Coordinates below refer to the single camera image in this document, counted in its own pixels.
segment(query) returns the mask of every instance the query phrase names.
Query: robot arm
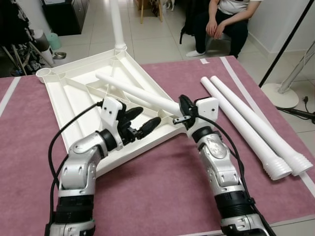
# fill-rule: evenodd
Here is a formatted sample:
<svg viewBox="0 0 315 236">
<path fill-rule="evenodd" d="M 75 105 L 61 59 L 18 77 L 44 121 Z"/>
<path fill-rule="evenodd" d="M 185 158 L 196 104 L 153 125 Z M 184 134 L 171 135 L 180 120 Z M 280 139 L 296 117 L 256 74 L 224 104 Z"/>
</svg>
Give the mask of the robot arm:
<svg viewBox="0 0 315 236">
<path fill-rule="evenodd" d="M 229 148 L 222 142 L 220 134 L 213 131 L 213 126 L 199 118 L 202 115 L 215 121 L 218 101 L 205 98 L 192 103 L 188 97 L 181 95 L 180 107 L 183 117 L 174 119 L 173 123 L 183 123 L 188 136 L 197 143 L 221 214 L 223 233 L 227 236 L 270 236 L 230 160 Z"/>
<path fill-rule="evenodd" d="M 101 122 L 103 130 L 94 132 L 75 142 L 63 165 L 59 184 L 58 205 L 50 236 L 92 236 L 96 167 L 108 153 L 120 150 L 136 139 L 151 133 L 160 123 L 159 117 L 146 122 L 139 130 L 133 129 L 131 120 L 143 108 L 126 111 L 126 105 L 107 97 L 103 102 Z"/>
</svg>

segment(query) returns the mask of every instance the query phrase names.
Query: white sneaker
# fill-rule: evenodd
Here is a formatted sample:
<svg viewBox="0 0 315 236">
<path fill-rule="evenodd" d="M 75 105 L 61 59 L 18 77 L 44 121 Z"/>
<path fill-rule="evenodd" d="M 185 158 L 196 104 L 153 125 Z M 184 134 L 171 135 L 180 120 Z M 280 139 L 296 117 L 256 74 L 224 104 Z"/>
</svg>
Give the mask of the white sneaker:
<svg viewBox="0 0 315 236">
<path fill-rule="evenodd" d="M 195 51 L 191 51 L 191 52 L 187 53 L 187 54 L 186 54 L 186 57 L 188 57 L 188 58 L 198 57 L 198 56 L 204 55 L 205 53 L 206 53 L 206 52 L 199 53 L 199 52 L 197 52 L 197 51 L 195 50 Z"/>
</svg>

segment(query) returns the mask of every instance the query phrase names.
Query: white plastic tube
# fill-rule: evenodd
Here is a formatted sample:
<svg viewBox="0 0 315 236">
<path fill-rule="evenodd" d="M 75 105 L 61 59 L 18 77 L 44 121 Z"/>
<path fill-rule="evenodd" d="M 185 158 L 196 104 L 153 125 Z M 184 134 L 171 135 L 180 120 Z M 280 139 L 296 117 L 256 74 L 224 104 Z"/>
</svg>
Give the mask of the white plastic tube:
<svg viewBox="0 0 315 236">
<path fill-rule="evenodd" d="M 157 107 L 160 107 L 161 109 L 174 114 L 178 117 L 182 116 L 182 113 L 179 109 L 179 104 L 177 102 L 168 100 L 164 97 L 160 97 L 157 95 L 154 95 L 152 93 L 149 93 L 141 88 L 138 88 L 136 86 L 133 86 L 131 84 L 126 84 L 124 82 L 121 82 L 119 80 L 114 79 L 112 76 L 107 75 L 103 72 L 96 73 L 96 77 L 100 80 L 103 80 L 107 84 L 113 85 L 118 89 L 121 89 L 131 95 L 134 95 L 148 103 L 151 103 Z"/>
<path fill-rule="evenodd" d="M 210 81 L 247 120 L 256 132 L 269 146 L 291 167 L 294 176 L 309 170 L 313 165 L 302 154 L 295 151 L 277 132 L 267 125 L 251 108 L 249 108 L 235 93 L 233 93 L 218 77 L 211 77 Z"/>
<path fill-rule="evenodd" d="M 124 42 L 122 21 L 120 18 L 119 5 L 117 0 L 110 0 L 110 9 L 112 15 L 112 23 L 114 29 L 115 37 L 115 50 L 124 51 L 126 49 L 126 44 Z"/>
<path fill-rule="evenodd" d="M 262 163 L 266 173 L 272 180 L 278 180 L 292 173 L 292 169 L 286 162 L 278 157 L 247 121 L 235 110 L 235 108 L 225 99 L 207 77 L 201 79 L 201 83 L 206 90 L 219 100 L 219 106 L 230 119 L 236 129 L 240 132 L 252 150 Z"/>
</svg>

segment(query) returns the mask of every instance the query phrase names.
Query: table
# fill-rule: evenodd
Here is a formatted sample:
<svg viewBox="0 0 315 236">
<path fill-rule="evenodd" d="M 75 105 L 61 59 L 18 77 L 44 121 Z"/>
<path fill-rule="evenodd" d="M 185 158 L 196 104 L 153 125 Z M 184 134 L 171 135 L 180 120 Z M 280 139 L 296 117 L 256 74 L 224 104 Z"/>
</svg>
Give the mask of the table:
<svg viewBox="0 0 315 236">
<path fill-rule="evenodd" d="M 227 60 L 278 133 L 315 164 L 303 142 L 238 61 L 233 57 Z M 220 58 L 143 68 L 175 101 L 180 94 L 192 100 L 209 96 L 200 78 L 213 75 L 244 99 Z M 12 80 L 0 79 L 0 100 Z M 249 191 L 269 223 L 315 215 L 315 198 L 300 177 L 271 181 L 221 111 L 218 124 L 238 147 Z M 52 181 L 47 151 L 58 125 L 45 86 L 35 76 L 20 79 L 0 117 L 0 130 L 1 234 L 43 235 Z M 54 162 L 60 162 L 65 154 L 59 139 L 53 150 Z M 315 181 L 315 168 L 308 175 Z M 96 236 L 173 236 L 220 229 L 220 215 L 195 143 L 184 134 L 97 179 L 94 218 Z"/>
</svg>

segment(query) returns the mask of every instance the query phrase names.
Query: black backpack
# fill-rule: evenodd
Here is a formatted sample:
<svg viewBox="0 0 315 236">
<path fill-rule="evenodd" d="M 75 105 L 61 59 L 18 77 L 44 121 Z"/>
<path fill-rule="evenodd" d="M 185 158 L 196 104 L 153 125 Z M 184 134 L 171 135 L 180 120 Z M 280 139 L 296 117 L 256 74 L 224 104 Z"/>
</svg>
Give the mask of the black backpack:
<svg viewBox="0 0 315 236">
<path fill-rule="evenodd" d="M 193 35 L 193 22 L 195 16 L 208 11 L 210 0 L 189 0 L 186 9 L 185 25 L 181 31 L 181 37 L 179 43 L 182 44 L 182 38 L 184 33 Z"/>
</svg>

